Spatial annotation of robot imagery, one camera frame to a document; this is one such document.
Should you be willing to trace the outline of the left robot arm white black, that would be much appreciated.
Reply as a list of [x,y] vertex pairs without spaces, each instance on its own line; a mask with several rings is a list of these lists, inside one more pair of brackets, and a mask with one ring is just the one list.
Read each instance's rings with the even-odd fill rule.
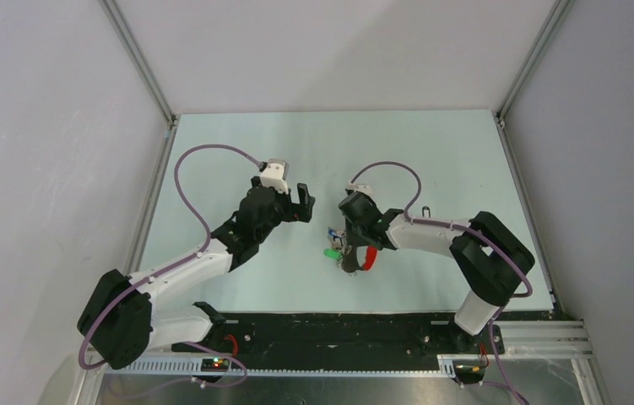
[[104,273],[77,322],[84,337],[79,352],[93,348],[102,364],[119,370],[146,351],[174,343],[195,342],[209,352],[221,348],[222,315],[205,302],[188,304],[184,295],[244,265],[280,224],[310,222],[316,198],[305,183],[296,190],[299,200],[293,202],[289,193],[253,177],[238,209],[211,232],[206,247],[158,269]]

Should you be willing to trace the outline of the red keyring with keys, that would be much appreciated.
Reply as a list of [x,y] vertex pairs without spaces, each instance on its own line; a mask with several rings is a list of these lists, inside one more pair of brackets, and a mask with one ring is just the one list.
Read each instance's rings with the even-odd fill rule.
[[376,263],[378,249],[348,230],[329,227],[327,238],[330,247],[324,250],[324,256],[336,261],[345,273],[368,272]]

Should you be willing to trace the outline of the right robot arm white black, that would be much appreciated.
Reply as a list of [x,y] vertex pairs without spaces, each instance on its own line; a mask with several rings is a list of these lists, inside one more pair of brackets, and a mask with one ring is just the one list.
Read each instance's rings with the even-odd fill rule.
[[517,289],[532,294],[527,279],[535,265],[531,251],[493,214],[480,211],[472,219],[444,222],[410,217],[404,210],[381,212],[363,192],[349,191],[339,203],[345,219],[344,261],[356,265],[355,250],[366,246],[382,250],[416,250],[452,258],[470,291],[452,319],[450,344],[468,353],[483,340],[482,330],[494,319]]

